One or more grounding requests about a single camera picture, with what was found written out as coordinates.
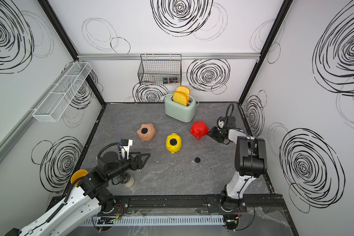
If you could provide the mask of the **red piggy bank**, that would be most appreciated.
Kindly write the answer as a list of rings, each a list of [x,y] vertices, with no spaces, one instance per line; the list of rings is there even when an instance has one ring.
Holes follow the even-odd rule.
[[[204,137],[207,135],[209,132],[208,126],[200,120],[199,122],[194,122],[191,129],[190,133],[199,140],[201,137]]]

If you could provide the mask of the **pink piggy bank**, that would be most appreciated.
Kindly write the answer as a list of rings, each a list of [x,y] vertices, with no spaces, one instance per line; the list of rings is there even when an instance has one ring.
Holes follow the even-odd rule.
[[[153,124],[142,124],[137,134],[142,142],[147,142],[155,136],[156,130]]]

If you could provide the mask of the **yellow piggy bank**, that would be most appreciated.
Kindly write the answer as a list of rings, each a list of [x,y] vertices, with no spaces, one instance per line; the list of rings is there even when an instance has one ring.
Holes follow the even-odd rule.
[[[170,134],[166,139],[166,149],[170,153],[174,154],[174,153],[180,151],[181,148],[182,148],[181,137],[176,133]]]

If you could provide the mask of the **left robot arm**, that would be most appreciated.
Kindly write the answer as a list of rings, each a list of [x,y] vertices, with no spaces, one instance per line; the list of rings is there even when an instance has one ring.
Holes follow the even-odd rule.
[[[150,153],[132,152],[121,160],[116,152],[99,155],[97,166],[74,180],[65,197],[37,220],[22,229],[11,229],[8,236],[66,236],[105,207],[112,210],[115,199],[107,187],[109,182],[127,170],[142,169]]]

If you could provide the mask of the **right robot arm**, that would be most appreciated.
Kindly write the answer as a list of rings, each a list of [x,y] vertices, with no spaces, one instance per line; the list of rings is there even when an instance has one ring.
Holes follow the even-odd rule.
[[[220,205],[225,212],[244,205],[242,199],[247,187],[267,171],[265,140],[246,134],[235,126],[235,121],[232,116],[220,117],[217,125],[208,132],[218,143],[224,144],[227,140],[236,145],[236,172],[221,191]]]

